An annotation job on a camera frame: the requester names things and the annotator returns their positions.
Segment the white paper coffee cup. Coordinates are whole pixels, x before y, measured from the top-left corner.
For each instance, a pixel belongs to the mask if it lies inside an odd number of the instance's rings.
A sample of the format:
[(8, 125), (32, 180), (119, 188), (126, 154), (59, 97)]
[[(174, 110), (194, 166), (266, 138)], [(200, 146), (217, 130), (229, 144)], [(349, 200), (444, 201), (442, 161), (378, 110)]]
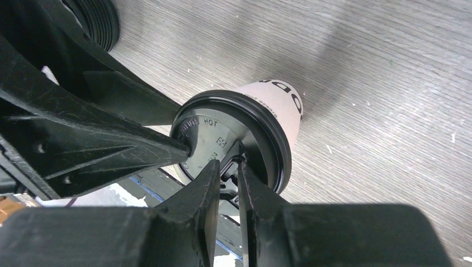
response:
[(230, 89), (256, 100), (275, 117), (292, 148), (303, 118), (303, 103), (297, 90), (280, 80), (261, 80)]

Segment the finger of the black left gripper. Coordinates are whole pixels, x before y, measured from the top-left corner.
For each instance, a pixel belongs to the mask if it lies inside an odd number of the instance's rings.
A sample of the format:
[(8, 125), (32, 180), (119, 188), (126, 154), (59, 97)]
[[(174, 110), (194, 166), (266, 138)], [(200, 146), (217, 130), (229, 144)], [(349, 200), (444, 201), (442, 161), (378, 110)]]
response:
[(94, 42), (63, 1), (33, 2), (35, 66), (68, 92), (143, 126), (170, 125), (179, 104)]
[(177, 140), (77, 98), (1, 39), (1, 194), (77, 197), (188, 153)]

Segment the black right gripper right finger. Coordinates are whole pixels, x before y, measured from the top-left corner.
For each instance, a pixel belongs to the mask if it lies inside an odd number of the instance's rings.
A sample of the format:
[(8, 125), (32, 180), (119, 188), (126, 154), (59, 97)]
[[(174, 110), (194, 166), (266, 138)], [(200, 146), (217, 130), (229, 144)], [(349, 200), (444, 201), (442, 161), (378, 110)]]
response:
[(238, 167), (245, 266), (452, 266), (429, 219), (403, 204), (290, 204)]

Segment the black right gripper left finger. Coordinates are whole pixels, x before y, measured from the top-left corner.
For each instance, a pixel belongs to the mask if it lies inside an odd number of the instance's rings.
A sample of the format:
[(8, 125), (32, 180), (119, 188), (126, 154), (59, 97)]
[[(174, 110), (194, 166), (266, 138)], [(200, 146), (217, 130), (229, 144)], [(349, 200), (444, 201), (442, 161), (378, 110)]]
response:
[[(212, 176), (220, 193), (220, 163)], [(165, 266), (157, 254), (153, 207), (35, 207), (14, 213), (1, 227), (2, 266)]]

